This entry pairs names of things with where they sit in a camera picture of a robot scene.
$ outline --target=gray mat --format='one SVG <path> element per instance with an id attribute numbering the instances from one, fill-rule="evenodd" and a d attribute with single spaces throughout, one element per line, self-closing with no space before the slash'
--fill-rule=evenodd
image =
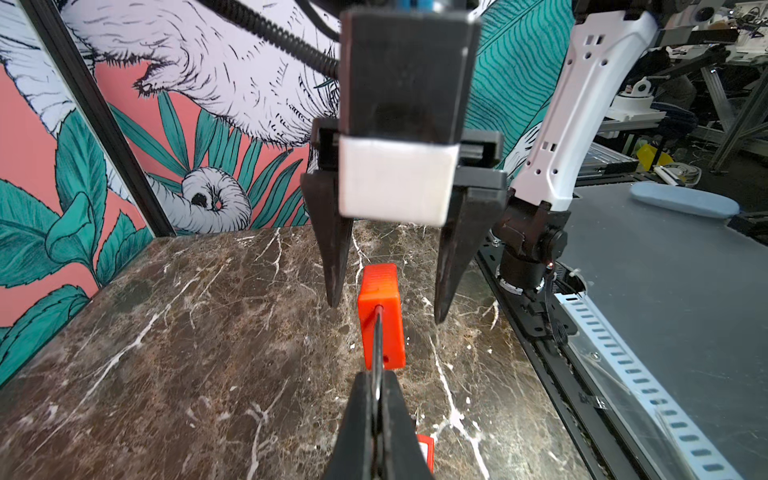
<path id="1" fill-rule="evenodd" d="M 630 198 L 576 189 L 562 261 L 709 440 L 747 480 L 768 478 L 768 247 Z"/>

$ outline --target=brown marble surface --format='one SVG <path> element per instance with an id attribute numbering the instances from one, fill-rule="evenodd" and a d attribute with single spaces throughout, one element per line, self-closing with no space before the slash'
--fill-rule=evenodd
<path id="1" fill-rule="evenodd" d="M 0 478 L 319 478 L 386 262 L 435 477 L 589 478 L 474 264 L 435 326 L 437 233 L 357 223 L 335 310 L 311 227 L 155 240 L 0 391 Z"/>

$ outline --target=red object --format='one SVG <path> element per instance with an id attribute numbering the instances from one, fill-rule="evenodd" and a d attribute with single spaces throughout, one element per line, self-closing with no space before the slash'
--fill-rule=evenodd
<path id="1" fill-rule="evenodd" d="M 406 340 L 402 334 L 400 291 L 397 287 L 397 266 L 394 263 L 368 265 L 362 272 L 362 286 L 357 296 L 357 314 L 360 317 L 362 349 L 368 370 L 372 365 L 377 306 L 383 308 L 384 368 L 400 369 L 406 366 Z"/>
<path id="2" fill-rule="evenodd" d="M 428 437 L 427 435 L 417 435 L 416 438 L 419 439 L 419 447 L 422 448 L 422 454 L 424 454 L 424 459 L 427 462 L 429 471 L 434 473 L 435 472 L 435 439 L 432 437 Z"/>

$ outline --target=yellow container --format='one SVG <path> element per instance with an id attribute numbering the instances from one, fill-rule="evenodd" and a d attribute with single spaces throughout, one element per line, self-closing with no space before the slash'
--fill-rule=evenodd
<path id="1" fill-rule="evenodd" d="M 651 147 L 649 144 L 640 147 L 640 150 L 637 151 L 637 159 L 640 161 L 640 165 L 637 166 L 637 169 L 648 171 L 650 164 L 654 161 L 654 156 L 656 156 L 656 147 Z M 664 166 L 666 164 L 671 164 L 672 162 L 674 162 L 674 160 L 669 154 L 661 152 L 659 165 Z"/>

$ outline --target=white block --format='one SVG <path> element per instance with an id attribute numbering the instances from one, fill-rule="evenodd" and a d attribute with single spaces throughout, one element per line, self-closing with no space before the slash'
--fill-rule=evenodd
<path id="1" fill-rule="evenodd" d="M 341 136 L 339 212 L 344 217 L 442 227 L 458 144 Z"/>

